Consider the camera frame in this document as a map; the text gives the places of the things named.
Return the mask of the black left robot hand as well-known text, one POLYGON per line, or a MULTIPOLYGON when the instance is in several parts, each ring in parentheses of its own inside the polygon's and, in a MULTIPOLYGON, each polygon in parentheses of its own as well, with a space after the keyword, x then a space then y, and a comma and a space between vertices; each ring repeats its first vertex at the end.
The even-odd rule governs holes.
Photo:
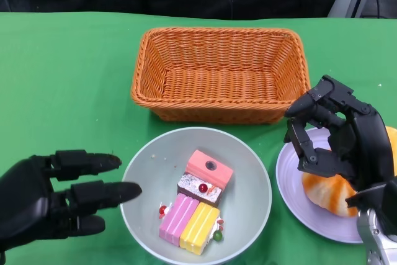
POLYGON ((90 236, 105 230, 96 213, 138 197, 135 182, 91 181, 56 192, 51 179, 73 181, 119 168, 111 154, 84 150, 33 155, 13 165, 1 176, 1 262, 5 252, 37 240, 90 236))

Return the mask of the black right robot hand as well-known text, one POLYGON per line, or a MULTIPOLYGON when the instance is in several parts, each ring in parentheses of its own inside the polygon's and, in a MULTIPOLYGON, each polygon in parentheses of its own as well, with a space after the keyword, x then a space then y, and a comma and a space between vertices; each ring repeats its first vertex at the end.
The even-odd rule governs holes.
POLYGON ((300 171, 338 174, 363 191, 393 178, 393 152, 381 115, 353 92, 324 75, 285 112, 284 141, 292 143, 300 171))

